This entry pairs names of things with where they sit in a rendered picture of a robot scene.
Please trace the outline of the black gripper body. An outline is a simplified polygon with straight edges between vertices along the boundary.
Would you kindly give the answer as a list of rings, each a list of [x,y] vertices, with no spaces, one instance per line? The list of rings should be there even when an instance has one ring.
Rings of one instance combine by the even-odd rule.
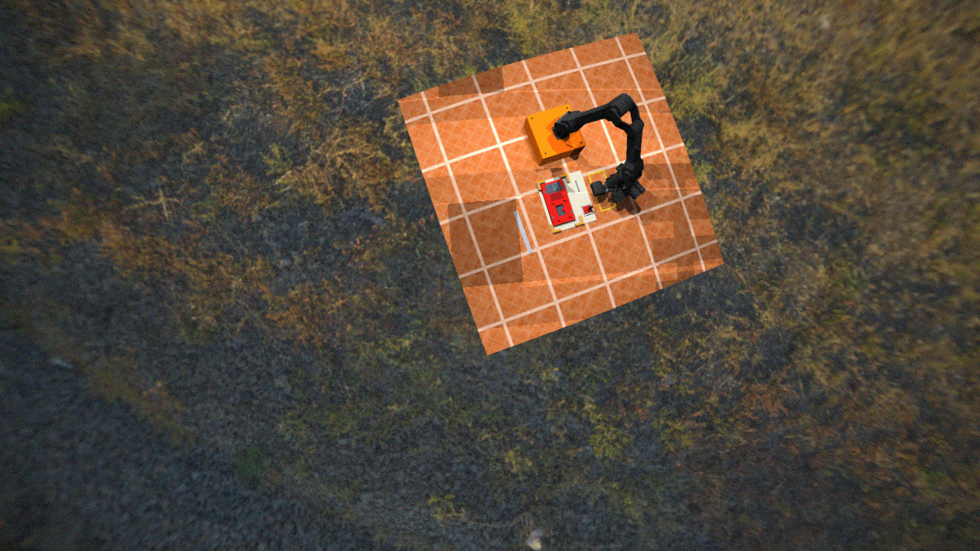
[[[615,174],[611,174],[609,178],[606,178],[606,182],[603,182],[603,183],[605,185],[601,184],[601,181],[594,181],[590,185],[591,191],[593,192],[593,195],[595,197],[597,197],[598,195],[601,196],[603,194],[603,192],[606,191],[606,189],[612,190],[612,189],[615,189],[615,188],[619,188],[619,186],[621,185],[621,184],[616,184],[615,183]],[[608,186],[608,187],[605,187],[605,186]]]

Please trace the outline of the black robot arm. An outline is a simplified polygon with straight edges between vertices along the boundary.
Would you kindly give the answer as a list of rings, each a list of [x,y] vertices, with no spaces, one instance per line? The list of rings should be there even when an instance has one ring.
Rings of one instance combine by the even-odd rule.
[[[628,111],[630,111],[632,123],[622,121],[622,116]],[[586,109],[584,112],[579,112],[579,110],[567,111],[552,126],[554,138],[556,140],[565,139],[571,133],[583,128],[586,123],[602,121],[602,119],[612,121],[616,128],[625,130],[627,135],[626,161],[617,166],[617,172],[615,172],[615,183],[621,185],[619,188],[608,191],[612,202],[622,202],[628,195],[635,200],[646,191],[644,186],[637,181],[644,170],[641,149],[642,130],[645,123],[640,118],[638,106],[626,92],[610,100],[608,104]],[[623,189],[624,184],[626,184],[626,188]]]

